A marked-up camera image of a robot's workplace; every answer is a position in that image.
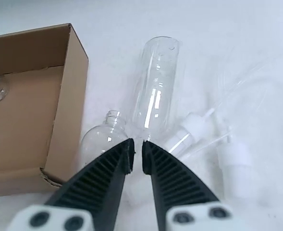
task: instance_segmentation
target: white tablecloth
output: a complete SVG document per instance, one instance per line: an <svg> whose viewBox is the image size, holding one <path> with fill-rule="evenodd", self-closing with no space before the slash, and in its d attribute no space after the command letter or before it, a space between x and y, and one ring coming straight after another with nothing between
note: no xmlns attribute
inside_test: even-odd
<svg viewBox="0 0 283 231"><path fill-rule="evenodd" d="M170 36L182 43L176 119L206 111L215 73L224 73L228 81L259 61L279 57L262 70L273 80L269 98L239 134L274 198L266 208L248 211L248 220L263 227L259 230L283 231L283 0L0 0L0 34L63 23L73 24L90 58L82 134L101 123L108 110L124 110L139 54L152 37ZM215 152L186 164L223 197ZM47 197L1 197L0 231L18 210ZM119 217L125 213L122 206ZM155 226L153 205L130 216L127 230Z"/></svg>

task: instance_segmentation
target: box flap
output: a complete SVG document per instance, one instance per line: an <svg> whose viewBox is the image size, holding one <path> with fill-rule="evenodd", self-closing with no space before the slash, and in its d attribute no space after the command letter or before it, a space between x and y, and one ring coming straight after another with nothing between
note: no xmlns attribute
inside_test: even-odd
<svg viewBox="0 0 283 231"><path fill-rule="evenodd" d="M72 176L70 169L80 140L87 70L87 55L72 29L53 135L44 169L60 180L68 180Z"/></svg>
<svg viewBox="0 0 283 231"><path fill-rule="evenodd" d="M70 24L0 36L0 74L64 64Z"/></svg>

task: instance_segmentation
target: empty bottle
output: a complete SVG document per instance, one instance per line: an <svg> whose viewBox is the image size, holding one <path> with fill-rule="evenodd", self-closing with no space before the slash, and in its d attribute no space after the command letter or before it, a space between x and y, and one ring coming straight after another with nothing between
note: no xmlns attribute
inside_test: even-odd
<svg viewBox="0 0 283 231"><path fill-rule="evenodd" d="M77 171L113 146L126 140L126 121L119 111L109 111L103 124L90 129L82 139L77 160Z"/></svg>
<svg viewBox="0 0 283 231"><path fill-rule="evenodd" d="M144 47L133 113L144 140L155 140L167 128L178 53L179 42L170 37L153 38Z"/></svg>

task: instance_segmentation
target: bottle neck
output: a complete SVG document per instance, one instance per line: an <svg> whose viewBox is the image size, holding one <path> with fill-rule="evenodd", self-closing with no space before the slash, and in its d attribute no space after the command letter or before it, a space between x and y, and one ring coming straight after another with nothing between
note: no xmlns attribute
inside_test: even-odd
<svg viewBox="0 0 283 231"><path fill-rule="evenodd" d="M109 111L106 114L104 124L107 124L108 126L113 128L124 130L126 121L122 117L120 117L119 111Z"/></svg>

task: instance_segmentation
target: plastic bottle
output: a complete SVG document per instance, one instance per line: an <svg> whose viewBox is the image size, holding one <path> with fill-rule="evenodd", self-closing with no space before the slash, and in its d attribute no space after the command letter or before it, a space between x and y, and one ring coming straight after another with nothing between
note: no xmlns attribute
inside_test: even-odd
<svg viewBox="0 0 283 231"><path fill-rule="evenodd" d="M126 121L119 111L111 110L106 114L103 124L90 129L82 139L77 160L77 171L93 161L105 151L126 140L124 131Z"/></svg>
<svg viewBox="0 0 283 231"><path fill-rule="evenodd" d="M166 130L178 53L179 42L170 37L153 38L144 47L133 112L133 124L144 140L153 141Z"/></svg>

